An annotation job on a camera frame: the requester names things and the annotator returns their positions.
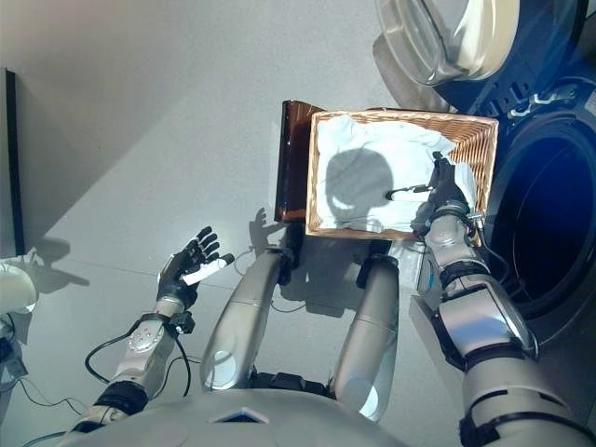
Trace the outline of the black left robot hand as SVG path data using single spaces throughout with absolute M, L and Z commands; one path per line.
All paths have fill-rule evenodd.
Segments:
M 183 310 L 196 302 L 198 284 L 235 261 L 231 253 L 221 255 L 217 234 L 202 228 L 178 252 L 172 254 L 158 275 L 156 299 L 181 303 Z

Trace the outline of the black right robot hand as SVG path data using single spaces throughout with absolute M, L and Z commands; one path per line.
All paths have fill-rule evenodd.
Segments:
M 433 170 L 427 184 L 402 187 L 385 192 L 385 199 L 397 201 L 398 192 L 427 193 L 427 200 L 416 211 L 417 215 L 432 216 L 438 209 L 454 205 L 464 213 L 471 208 L 462 189 L 455 182 L 455 165 L 440 152 L 434 152 Z

